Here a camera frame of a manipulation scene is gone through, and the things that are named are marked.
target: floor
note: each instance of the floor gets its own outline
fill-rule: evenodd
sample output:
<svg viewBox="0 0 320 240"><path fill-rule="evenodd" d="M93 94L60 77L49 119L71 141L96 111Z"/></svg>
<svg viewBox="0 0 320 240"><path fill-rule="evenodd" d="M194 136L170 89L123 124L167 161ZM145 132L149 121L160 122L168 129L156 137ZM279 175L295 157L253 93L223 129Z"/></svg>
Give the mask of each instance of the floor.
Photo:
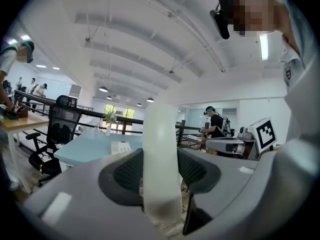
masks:
<svg viewBox="0 0 320 240"><path fill-rule="evenodd" d="M18 164L22 169L24 176L32 190L33 193L39 190L38 180L43 176L40 175L39 171L32 167L28 161L28 157L31 152L23 146L17 146L16 150L18 152ZM18 174L16 172L14 162L10 155L10 150L8 145L2 147L2 155L5 166L7 168L8 174L13 179L18 179ZM15 201L23 204L23 202L28 198L29 194L25 191L24 187L20 184L20 188L14 191ZM175 223L154 223L154 226L159 229L168 239L178 240L183 237L182 231L184 228L184 223L187 216L188 203L189 203L189 192L187 191L187 186L182 183L181 185L181 197L182 197L182 215L181 219Z"/></svg>

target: black t-shirt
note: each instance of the black t-shirt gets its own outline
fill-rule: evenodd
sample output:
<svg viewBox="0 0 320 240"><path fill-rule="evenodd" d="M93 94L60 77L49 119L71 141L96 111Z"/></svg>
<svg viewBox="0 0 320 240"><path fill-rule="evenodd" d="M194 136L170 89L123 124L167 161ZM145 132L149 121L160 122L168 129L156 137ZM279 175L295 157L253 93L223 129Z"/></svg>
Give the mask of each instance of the black t-shirt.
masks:
<svg viewBox="0 0 320 240"><path fill-rule="evenodd" d="M223 122L224 122L223 118L217 114L214 114L213 117L211 117L210 126L216 126L215 131L209 133L209 134L211 134L211 138L224 137L222 132L217 128L217 127L219 127L221 129Z"/></svg>

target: light blue table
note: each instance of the light blue table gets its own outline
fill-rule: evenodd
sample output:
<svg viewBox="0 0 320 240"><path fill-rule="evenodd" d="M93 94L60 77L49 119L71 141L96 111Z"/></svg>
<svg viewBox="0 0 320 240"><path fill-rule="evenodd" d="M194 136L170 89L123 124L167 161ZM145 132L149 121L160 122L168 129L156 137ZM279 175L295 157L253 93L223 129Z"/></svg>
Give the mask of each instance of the light blue table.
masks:
<svg viewBox="0 0 320 240"><path fill-rule="evenodd" d="M97 132L90 128L54 153L61 170L111 155L111 142L129 142L132 150L142 148L142 136Z"/></svg>

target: white vase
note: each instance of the white vase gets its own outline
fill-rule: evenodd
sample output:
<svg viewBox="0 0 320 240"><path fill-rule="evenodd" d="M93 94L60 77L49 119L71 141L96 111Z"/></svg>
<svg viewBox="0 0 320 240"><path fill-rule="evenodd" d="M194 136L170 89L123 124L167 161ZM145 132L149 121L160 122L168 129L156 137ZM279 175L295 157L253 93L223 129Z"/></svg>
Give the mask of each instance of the white vase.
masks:
<svg viewBox="0 0 320 240"><path fill-rule="evenodd" d="M108 126L105 130L105 135L110 136L110 134L111 134L111 127Z"/></svg>

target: man in black shirt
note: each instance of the man in black shirt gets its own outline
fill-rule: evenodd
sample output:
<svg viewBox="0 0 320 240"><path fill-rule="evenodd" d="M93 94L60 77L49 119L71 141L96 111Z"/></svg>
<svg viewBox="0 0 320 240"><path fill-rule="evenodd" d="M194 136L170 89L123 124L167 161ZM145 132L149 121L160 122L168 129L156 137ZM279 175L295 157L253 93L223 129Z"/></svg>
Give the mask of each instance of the man in black shirt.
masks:
<svg viewBox="0 0 320 240"><path fill-rule="evenodd" d="M201 133L209 133L211 138L220 138L224 137L222 133L224 119L217 113L213 106L208 106L205 109L204 115L211 117L210 128L200 130Z"/></svg>

